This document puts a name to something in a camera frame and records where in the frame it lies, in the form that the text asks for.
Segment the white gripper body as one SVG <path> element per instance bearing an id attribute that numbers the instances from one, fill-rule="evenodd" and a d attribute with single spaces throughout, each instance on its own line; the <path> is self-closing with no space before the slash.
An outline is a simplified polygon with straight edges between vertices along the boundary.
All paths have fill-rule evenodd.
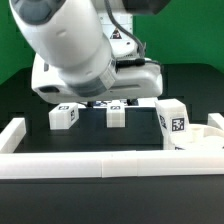
<path id="1" fill-rule="evenodd" d="M 48 65 L 37 55 L 31 87 L 52 104 L 158 97 L 163 91 L 162 68 L 148 58 L 112 59 L 101 74 L 78 74 Z"/>

